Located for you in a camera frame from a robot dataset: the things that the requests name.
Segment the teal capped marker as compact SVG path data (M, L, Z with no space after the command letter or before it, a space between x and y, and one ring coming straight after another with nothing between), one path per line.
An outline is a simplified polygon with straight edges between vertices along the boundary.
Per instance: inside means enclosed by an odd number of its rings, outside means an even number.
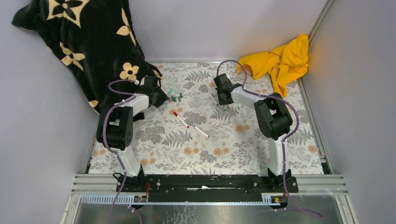
M212 94L208 93L208 95L209 95L211 101L212 101L216 106L219 106L218 102L214 99L214 97L212 96Z

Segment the red capped white marker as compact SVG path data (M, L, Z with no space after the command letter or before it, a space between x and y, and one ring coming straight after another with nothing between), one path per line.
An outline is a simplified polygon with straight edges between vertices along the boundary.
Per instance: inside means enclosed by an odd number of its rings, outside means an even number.
M180 122L186 127L186 128L190 128L190 126L176 113L173 112L173 114L180 120Z

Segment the grey capped white marker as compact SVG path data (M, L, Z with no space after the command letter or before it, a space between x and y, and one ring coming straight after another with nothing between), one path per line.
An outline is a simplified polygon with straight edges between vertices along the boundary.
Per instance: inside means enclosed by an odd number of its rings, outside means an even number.
M195 124L191 125L196 131L198 131L200 134L202 134L205 138L209 138L210 135L208 135L206 132L204 132L202 129L200 129L198 126Z

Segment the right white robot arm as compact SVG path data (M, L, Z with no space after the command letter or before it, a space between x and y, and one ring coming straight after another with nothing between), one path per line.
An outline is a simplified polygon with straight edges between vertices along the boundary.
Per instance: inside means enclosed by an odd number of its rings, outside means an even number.
M280 192L291 177L286 144L282 140L290 132L293 123L285 101L277 93L269 96L244 89L241 84L233 84L226 74L214 79L220 105L242 104L255 111L261 133L267 138L270 163L268 165L269 189Z

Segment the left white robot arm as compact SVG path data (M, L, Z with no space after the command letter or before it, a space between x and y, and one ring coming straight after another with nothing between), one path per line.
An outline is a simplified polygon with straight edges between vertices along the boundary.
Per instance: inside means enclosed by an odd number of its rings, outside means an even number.
M137 161L131 143L133 140L133 123L135 120L143 119L143 111L154 106L160 107L167 101L168 97L161 89L160 81L156 77L145 76L141 81L133 81L137 86L136 93L118 91L112 88L113 84L123 80L113 81L108 89L114 93L127 95L113 105L105 105L100 114L96 139L105 148L115 154L119 161L124 176L129 177L127 186L134 192L144 188L145 180L139 176L141 165Z

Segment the floral patterned table mat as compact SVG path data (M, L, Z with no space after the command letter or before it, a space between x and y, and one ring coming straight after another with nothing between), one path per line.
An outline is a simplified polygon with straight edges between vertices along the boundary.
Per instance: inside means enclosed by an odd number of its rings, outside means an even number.
M137 161L146 174L258 175L266 174L270 163L267 138L261 133L254 110L239 104L216 106L214 78L225 73L233 83L245 83L248 90L269 95L269 75L258 80L236 73L235 63L157 63L163 74L162 88L177 102L167 101L144 112L134 122L131 143ZM189 126L186 128L173 114ZM208 135L205 138L191 125Z

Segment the yellow cloth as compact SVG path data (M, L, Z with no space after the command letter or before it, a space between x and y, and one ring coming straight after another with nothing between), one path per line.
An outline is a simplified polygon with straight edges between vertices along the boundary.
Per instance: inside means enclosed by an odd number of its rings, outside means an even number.
M309 36L300 34L291 42L273 49L241 57L236 72L243 72L257 80L268 74L274 92L283 98L288 95L287 85L301 78L309 66Z

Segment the black floral plush blanket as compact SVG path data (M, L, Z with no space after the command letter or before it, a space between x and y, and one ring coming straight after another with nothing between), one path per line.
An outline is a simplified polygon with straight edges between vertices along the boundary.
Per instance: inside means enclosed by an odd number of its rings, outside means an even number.
M163 78L145 60L127 0L34 0L16 12L12 24L40 35L97 113L139 92L136 81Z

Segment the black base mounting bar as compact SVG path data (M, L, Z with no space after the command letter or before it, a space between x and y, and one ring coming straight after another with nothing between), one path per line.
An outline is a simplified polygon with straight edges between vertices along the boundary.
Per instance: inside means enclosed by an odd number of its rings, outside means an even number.
M260 175L146 175L135 177L113 173L117 190L143 195L219 196L222 198L242 194L273 194L282 197L299 191L297 179L277 179Z

